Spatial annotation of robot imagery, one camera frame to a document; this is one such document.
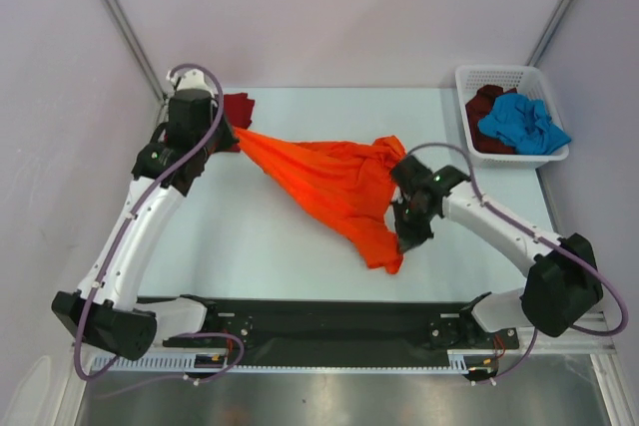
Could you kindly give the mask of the orange t shirt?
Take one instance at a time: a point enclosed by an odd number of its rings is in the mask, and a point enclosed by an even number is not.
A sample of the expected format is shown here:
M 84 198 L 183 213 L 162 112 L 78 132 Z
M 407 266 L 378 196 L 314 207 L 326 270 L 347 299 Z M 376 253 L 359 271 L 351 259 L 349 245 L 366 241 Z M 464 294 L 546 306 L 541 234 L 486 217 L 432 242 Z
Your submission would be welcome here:
M 365 265 L 399 272 L 403 254 L 385 215 L 396 185 L 390 171 L 406 150 L 395 136 L 370 144 L 288 142 L 235 129 L 241 151 L 307 214 L 349 240 Z

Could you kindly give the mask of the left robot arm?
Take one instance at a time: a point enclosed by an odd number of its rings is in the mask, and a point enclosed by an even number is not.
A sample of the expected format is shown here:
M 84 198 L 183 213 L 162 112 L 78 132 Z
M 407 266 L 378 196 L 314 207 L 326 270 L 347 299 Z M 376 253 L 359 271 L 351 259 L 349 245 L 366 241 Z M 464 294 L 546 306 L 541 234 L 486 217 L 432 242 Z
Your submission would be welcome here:
M 123 209 L 90 271 L 73 292 L 56 293 L 51 309 L 74 336 L 117 357 L 138 360 L 150 347 L 186 334 L 213 344 L 219 321 L 198 300 L 178 297 L 143 306 L 138 294 L 168 221 L 204 172 L 210 155 L 237 143 L 225 99 L 203 88 L 175 92 L 168 119 L 137 154 Z

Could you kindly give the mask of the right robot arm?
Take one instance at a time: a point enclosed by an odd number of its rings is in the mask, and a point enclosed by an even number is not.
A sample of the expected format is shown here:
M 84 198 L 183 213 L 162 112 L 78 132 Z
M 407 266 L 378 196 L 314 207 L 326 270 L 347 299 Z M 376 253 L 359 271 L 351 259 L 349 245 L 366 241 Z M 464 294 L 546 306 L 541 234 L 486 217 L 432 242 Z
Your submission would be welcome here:
M 483 347 L 508 327 L 532 326 L 558 337 L 602 299 L 593 248 L 584 236 L 561 237 L 511 213 L 493 212 L 470 176 L 454 166 L 434 172 L 408 156 L 390 177 L 399 191 L 392 203 L 399 252 L 432 239 L 431 222 L 439 216 L 482 238 L 526 279 L 520 289 L 486 292 L 463 307 L 470 316 L 460 322 L 460 334 L 468 345 Z

